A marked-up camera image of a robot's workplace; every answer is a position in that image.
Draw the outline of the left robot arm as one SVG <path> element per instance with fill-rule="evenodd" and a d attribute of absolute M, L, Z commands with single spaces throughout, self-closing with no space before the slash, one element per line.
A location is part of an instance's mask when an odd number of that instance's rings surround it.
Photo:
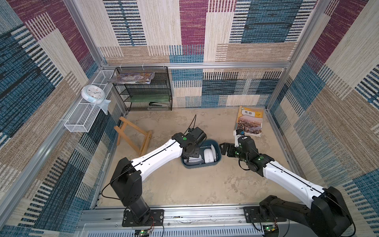
<path fill-rule="evenodd" d="M 129 212 L 137 226 L 151 223 L 152 211 L 142 197 L 142 183 L 154 171 L 173 159 L 199 155 L 200 145 L 206 140 L 206 133 L 199 127 L 190 128 L 186 134 L 176 133 L 165 144 L 139 158 L 121 159 L 109 185 Z"/>

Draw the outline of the white rounded mouse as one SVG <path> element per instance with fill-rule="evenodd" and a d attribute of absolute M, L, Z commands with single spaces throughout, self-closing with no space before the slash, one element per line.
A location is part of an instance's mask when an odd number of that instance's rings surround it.
<path fill-rule="evenodd" d="M 211 149 L 205 149 L 203 154 L 204 154 L 204 161 L 206 164 L 214 163 Z"/>

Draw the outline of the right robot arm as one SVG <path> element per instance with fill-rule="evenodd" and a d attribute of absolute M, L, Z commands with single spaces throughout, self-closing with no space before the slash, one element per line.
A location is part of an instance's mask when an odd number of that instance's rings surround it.
<path fill-rule="evenodd" d="M 339 190 L 305 180 L 274 158 L 259 153 L 250 136 L 239 136 L 234 144 L 222 143 L 219 147 L 222 155 L 246 163 L 247 171 L 275 182 L 301 201 L 289 202 L 270 195 L 259 203 L 260 220 L 285 218 L 309 227 L 319 237 L 342 237 L 355 226 Z"/>

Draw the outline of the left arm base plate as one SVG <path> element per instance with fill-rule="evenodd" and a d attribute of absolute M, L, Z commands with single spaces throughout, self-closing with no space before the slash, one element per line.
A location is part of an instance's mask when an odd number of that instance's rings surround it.
<path fill-rule="evenodd" d="M 126 209 L 123 213 L 122 227 L 162 226 L 164 221 L 164 210 L 153 209 L 138 217 L 131 210 Z"/>

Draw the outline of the teal plastic storage box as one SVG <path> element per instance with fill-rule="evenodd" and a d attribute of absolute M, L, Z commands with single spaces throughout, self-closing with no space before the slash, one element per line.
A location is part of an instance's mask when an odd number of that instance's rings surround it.
<path fill-rule="evenodd" d="M 199 148 L 199 157 L 188 159 L 181 158 L 184 167 L 200 168 L 207 166 L 215 166 L 222 159 L 221 149 L 217 141 L 209 139 L 205 140 Z"/>

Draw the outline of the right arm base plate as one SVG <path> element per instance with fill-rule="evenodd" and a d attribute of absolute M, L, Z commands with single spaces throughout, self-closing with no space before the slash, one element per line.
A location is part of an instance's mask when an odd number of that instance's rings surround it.
<path fill-rule="evenodd" d="M 244 217 L 247 223 L 263 223 L 263 222 L 287 222 L 286 218 L 268 217 L 260 213 L 259 206 L 245 206 L 243 208 Z"/>

